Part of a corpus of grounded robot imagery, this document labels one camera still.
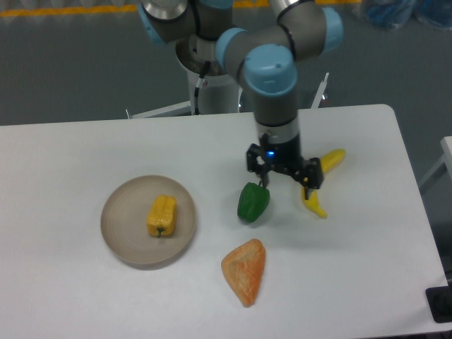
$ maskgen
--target blue object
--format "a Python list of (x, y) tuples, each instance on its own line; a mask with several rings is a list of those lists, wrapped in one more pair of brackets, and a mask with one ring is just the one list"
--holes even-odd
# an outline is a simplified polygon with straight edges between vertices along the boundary
[(267, 97), (283, 96), (297, 84), (297, 69), (290, 50), (263, 44), (245, 57), (244, 77), (248, 86)]
[(228, 9), (232, 7), (234, 0), (201, 0), (201, 3), (217, 9)]
[(363, 0), (362, 15), (373, 25), (393, 30), (410, 19), (416, 0)]
[(420, 0), (416, 16), (422, 23), (433, 28), (452, 30), (452, 1)]
[(221, 34), (220, 39), (217, 41), (217, 45), (215, 46), (215, 55), (217, 57), (218, 63), (220, 66), (225, 69), (225, 54), (228, 44), (235, 37), (235, 35), (246, 32), (246, 30), (242, 30), (241, 28), (230, 28), (223, 34)]
[(322, 53), (336, 49), (342, 44), (344, 26), (338, 12), (331, 7), (322, 8), (326, 19), (326, 37)]
[(163, 39), (159, 36), (155, 28), (150, 23), (149, 18), (145, 13), (145, 9), (143, 8), (143, 5), (142, 4), (137, 5), (136, 9), (138, 11), (138, 14), (140, 15), (141, 21), (143, 22), (144, 28), (146, 29), (146, 32), (148, 33), (149, 38), (152, 40), (152, 42), (157, 46), (165, 45), (166, 42), (163, 41)]

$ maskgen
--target yellow bell pepper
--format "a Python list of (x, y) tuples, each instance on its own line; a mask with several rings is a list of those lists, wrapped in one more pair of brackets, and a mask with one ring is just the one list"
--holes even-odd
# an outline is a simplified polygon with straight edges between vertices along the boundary
[[(325, 154), (320, 158), (320, 165), (322, 167), (323, 174), (330, 172), (334, 167), (338, 166), (345, 157), (345, 150), (343, 148), (338, 148), (336, 150), (332, 150), (330, 153)], [(320, 218), (326, 219), (328, 214), (325, 210), (320, 206), (319, 198), (317, 197), (317, 191), (312, 191), (308, 200), (305, 200), (305, 188), (302, 186), (302, 201), (306, 208), (315, 214), (317, 214)]]
[(150, 235), (171, 235), (176, 227), (177, 201), (173, 196), (158, 196), (150, 208), (146, 225)]

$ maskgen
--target yellow floor line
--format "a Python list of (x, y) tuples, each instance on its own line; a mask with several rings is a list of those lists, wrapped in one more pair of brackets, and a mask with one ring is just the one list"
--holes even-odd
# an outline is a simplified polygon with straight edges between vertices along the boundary
[[(361, 0), (316, 0), (317, 4), (349, 4), (359, 3)], [(251, 7), (268, 7), (268, 0), (252, 0), (236, 1), (235, 8), (251, 8)], [(96, 14), (96, 13), (122, 13), (134, 12), (136, 5), (125, 5), (122, 7), (116, 6), (94, 6), (90, 8), (85, 7), (65, 7), (65, 8), (37, 8), (29, 11), (27, 9), (9, 9), (0, 13), (0, 17), (11, 16), (64, 16), (73, 14)]]

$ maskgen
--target plate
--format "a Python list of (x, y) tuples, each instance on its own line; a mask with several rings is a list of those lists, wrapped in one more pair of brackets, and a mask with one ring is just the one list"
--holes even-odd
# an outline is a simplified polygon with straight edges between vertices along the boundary
[[(146, 219), (160, 195), (177, 200), (176, 227), (171, 236), (152, 237)], [(157, 175), (132, 179), (107, 199), (100, 218), (102, 236), (122, 260), (135, 265), (153, 265), (179, 254), (193, 237), (196, 211), (189, 192), (178, 182)]]

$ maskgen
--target blue joint cap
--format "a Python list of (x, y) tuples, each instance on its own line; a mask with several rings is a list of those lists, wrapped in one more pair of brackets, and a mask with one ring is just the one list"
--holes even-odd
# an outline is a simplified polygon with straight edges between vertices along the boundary
[(344, 38), (344, 26), (338, 12), (331, 7), (323, 8), (326, 20), (326, 36), (325, 45), (322, 53), (326, 53), (336, 49), (342, 44)]
[(258, 94), (280, 97), (297, 84), (297, 69), (290, 50), (276, 44), (256, 47), (245, 58), (244, 77)]
[(149, 18), (145, 13), (145, 9), (143, 8), (143, 5), (142, 4), (137, 5), (136, 9), (138, 11), (138, 14), (140, 15), (141, 21), (143, 22), (144, 28), (146, 29), (146, 32), (148, 33), (149, 38), (152, 40), (152, 42), (157, 46), (165, 45), (166, 42), (163, 41), (161, 36), (158, 35), (157, 31), (150, 23)]
[(228, 9), (232, 7), (234, 0), (201, 0), (201, 3), (216, 9)]
[(215, 46), (215, 55), (222, 69), (225, 69), (225, 54), (228, 44), (232, 39), (234, 39), (235, 35), (241, 32), (246, 32), (246, 30), (242, 30), (241, 28), (230, 28), (229, 30), (221, 34), (220, 38), (218, 39)]

